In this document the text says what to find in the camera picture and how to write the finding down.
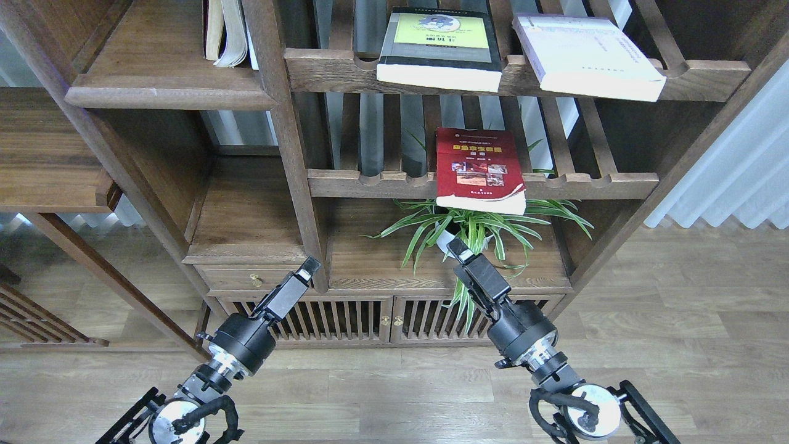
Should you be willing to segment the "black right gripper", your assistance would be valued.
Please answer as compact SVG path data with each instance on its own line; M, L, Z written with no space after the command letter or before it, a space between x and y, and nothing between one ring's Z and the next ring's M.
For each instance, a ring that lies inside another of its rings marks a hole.
M496 363L497 368L526 366L536 371L555 356L556 328L533 301L513 302L507 281L484 255L474 255L459 237L448 242L448 255L459 261L457 277L491 322L487 336L504 357Z

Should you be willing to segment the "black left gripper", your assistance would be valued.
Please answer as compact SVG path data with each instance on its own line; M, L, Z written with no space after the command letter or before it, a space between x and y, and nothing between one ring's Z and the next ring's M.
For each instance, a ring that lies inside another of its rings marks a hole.
M276 347L270 327L284 320L308 290L308 280L313 280L320 269L321 262L308 257L298 271L288 273L256 306L253 314L230 315L210 340L213 359L245 376L256 374Z

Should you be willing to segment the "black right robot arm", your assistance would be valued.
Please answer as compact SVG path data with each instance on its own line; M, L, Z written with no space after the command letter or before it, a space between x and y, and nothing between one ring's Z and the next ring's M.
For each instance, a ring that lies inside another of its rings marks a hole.
M530 391L529 411L554 442L605 440L621 422L637 443L678 442L629 381L604 388L580 377L555 349L553 323L532 301L510 300L510 285L484 255L473 253L459 238L449 242L448 250L459 261L454 272L490 320L488 337L502 356L496 368L523 366L531 373L536 388Z

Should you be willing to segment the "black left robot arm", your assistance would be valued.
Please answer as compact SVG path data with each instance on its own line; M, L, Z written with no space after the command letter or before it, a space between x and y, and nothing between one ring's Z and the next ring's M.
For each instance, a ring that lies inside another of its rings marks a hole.
M254 376L262 367L276 347L269 329L287 317L320 268L321 262L309 257L265 295L250 315L230 315L214 335L200 332L198 337L209 342L211 359L197 366L170 398L150 388L97 442L133 443L147 432L152 443L206 443L210 437L206 419L219 411L225 413L226 429L216 442L239 440L244 432L227 392L234 379Z

